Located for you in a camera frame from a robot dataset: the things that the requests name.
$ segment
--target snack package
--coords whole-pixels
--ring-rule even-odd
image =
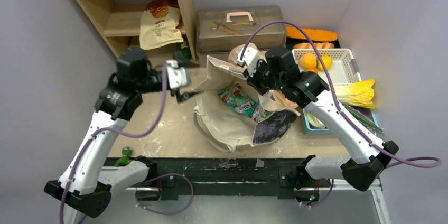
[[[258,104],[243,91],[240,84],[222,90],[218,96],[227,106],[233,108],[234,112],[246,116],[252,115]]]
[[[250,118],[259,123],[264,121],[266,118],[270,117],[272,114],[271,111],[267,111],[265,110],[259,102],[257,102],[257,106],[254,109],[254,112],[252,113],[252,115],[250,116]]]
[[[150,50],[183,42],[181,31],[177,29],[180,20],[177,0],[150,2],[140,18],[140,48]]]

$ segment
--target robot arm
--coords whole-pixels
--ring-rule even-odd
[[[398,146],[392,141],[383,142],[343,109],[348,120],[369,136],[372,141],[369,144],[336,109],[328,84],[316,73],[300,72],[290,50],[271,49],[266,52],[266,61],[260,59],[253,48],[247,48],[242,58],[240,55],[238,64],[248,65],[244,72],[246,81],[260,95],[269,95],[272,90],[281,91],[288,100],[322,121],[350,154],[350,157],[340,158],[310,156],[303,163],[306,173],[312,179],[345,179],[356,189],[367,190],[391,160],[372,145],[392,154],[397,153]]]
[[[179,88],[191,83],[190,73],[185,67],[195,64],[185,61],[182,54],[175,54],[167,60],[168,89],[171,96],[183,102],[198,92],[180,94]],[[70,206],[64,214],[64,223],[75,223],[78,211],[90,217],[99,216],[109,204],[112,196],[133,184],[153,177],[156,163],[138,157],[129,165],[117,171],[101,174],[102,166],[121,132],[134,111],[143,102],[142,94],[162,91],[162,72],[152,68],[141,49],[128,49],[117,59],[117,72],[95,104],[89,129],[72,162],[58,180],[49,181],[44,191],[58,200],[66,193],[65,203]],[[93,133],[107,127],[95,137]]]

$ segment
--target bread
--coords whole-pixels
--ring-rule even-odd
[[[318,49],[333,49],[334,48],[334,44],[329,43],[329,42],[324,42],[324,43],[314,43],[314,45],[316,45],[316,48]],[[293,49],[312,49],[313,47],[311,47],[310,43],[299,43],[294,45]]]

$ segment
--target colorful packaging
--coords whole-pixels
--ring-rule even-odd
[[[250,118],[260,123],[264,121],[266,118],[270,117],[272,112],[265,110],[259,102],[257,102],[257,106],[254,109],[254,112],[251,114]]]
[[[242,115],[252,115],[258,104],[243,91],[240,84],[219,92],[218,96],[227,106],[233,108],[234,112]]]

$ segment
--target black motor joint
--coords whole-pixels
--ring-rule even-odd
[[[285,97],[304,108],[317,96],[328,90],[328,84],[314,72],[300,72],[292,52],[286,48],[274,48],[266,52],[266,61],[257,61],[256,72],[250,76],[247,69],[243,75],[246,82],[263,95],[278,90]]]
[[[116,84],[141,93],[162,91],[162,72],[152,68],[142,49],[128,49],[116,61]]]

